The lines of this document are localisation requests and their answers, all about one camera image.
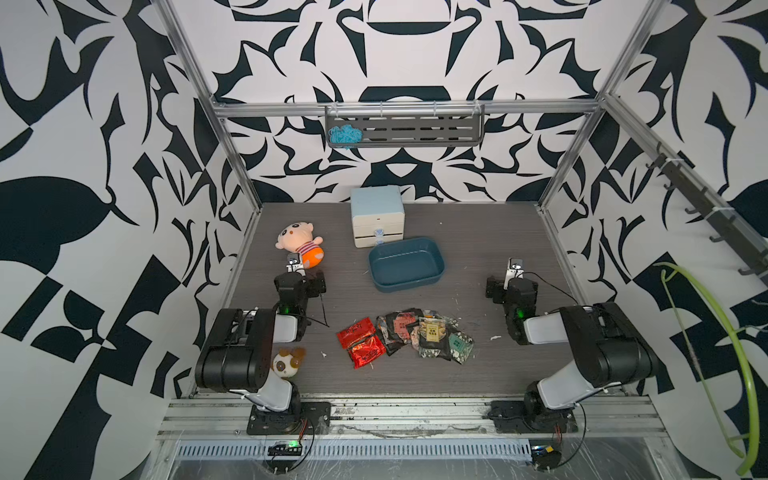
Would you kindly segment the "green label tea bag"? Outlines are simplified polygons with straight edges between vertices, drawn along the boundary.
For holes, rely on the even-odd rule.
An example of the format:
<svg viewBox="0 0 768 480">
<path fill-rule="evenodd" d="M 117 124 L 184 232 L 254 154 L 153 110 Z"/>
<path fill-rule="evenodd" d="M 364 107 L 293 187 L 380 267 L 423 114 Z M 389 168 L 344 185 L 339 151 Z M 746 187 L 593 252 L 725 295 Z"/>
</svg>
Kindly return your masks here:
<svg viewBox="0 0 768 480">
<path fill-rule="evenodd" d="M 463 332 L 452 332 L 448 336 L 448 347 L 451 358 L 463 365 L 472 356 L 474 340 Z"/>
</svg>

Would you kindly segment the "yellow label tea bag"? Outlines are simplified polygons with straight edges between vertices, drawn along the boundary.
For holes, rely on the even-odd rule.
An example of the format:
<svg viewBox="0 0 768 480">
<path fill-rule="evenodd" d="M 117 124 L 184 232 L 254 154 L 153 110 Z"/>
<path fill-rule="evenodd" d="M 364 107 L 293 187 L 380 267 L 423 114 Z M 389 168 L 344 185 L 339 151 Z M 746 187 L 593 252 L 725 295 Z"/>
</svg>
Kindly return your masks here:
<svg viewBox="0 0 768 480">
<path fill-rule="evenodd" d="M 451 359 L 449 331 L 445 319 L 421 317 L 418 325 L 417 349 L 421 358 Z"/>
</svg>

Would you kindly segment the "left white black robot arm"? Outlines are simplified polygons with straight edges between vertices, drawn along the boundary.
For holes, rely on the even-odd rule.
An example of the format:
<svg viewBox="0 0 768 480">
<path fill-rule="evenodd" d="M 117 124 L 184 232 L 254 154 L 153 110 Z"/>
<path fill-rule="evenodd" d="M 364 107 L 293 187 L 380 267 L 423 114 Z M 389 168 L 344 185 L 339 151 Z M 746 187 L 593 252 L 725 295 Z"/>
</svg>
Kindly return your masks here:
<svg viewBox="0 0 768 480">
<path fill-rule="evenodd" d="M 295 271 L 276 276 L 274 284 L 275 306 L 218 312 L 195 365 L 195 382 L 200 388 L 244 397 L 257 417 L 296 421 L 298 389 L 277 374 L 272 349 L 302 340 L 314 321 L 307 313 L 308 301 L 326 292 L 326 282 L 321 271 Z"/>
</svg>

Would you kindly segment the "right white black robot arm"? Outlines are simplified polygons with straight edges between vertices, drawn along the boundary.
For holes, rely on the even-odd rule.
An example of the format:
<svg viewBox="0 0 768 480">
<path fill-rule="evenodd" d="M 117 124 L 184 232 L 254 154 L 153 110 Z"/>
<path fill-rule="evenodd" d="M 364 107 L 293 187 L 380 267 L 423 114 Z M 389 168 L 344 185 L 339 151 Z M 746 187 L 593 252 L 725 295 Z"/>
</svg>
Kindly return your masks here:
<svg viewBox="0 0 768 480">
<path fill-rule="evenodd" d="M 614 302 L 570 305 L 538 314 L 539 284 L 524 277 L 489 277 L 485 296 L 504 309 L 518 344 L 566 344 L 572 361 L 531 384 L 521 401 L 495 402 L 491 418 L 521 420 L 530 430 L 560 424 L 582 400 L 600 391 L 656 376 L 658 356 Z"/>
</svg>

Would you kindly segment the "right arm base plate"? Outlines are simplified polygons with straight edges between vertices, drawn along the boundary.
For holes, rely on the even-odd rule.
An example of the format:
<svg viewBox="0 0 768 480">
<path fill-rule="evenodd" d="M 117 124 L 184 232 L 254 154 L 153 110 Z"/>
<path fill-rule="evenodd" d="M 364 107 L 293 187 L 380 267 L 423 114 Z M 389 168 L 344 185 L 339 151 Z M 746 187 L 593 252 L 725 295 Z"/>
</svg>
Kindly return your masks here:
<svg viewBox="0 0 768 480">
<path fill-rule="evenodd" d="M 486 418 L 497 433 L 568 433 L 578 431 L 573 410 L 549 410 L 524 400 L 495 400 Z"/>
</svg>

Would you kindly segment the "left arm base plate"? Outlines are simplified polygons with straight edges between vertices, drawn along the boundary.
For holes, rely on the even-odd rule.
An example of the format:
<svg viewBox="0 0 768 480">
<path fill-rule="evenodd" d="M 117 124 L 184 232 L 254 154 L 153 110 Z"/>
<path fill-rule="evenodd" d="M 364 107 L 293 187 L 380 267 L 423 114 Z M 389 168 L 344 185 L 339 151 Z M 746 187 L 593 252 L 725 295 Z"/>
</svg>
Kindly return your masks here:
<svg viewBox="0 0 768 480">
<path fill-rule="evenodd" d="M 331 417 L 329 402 L 302 402 L 292 404 L 288 410 L 274 412 L 251 408 L 246 432 L 251 436 L 294 435 L 301 432 L 323 433 Z"/>
</svg>

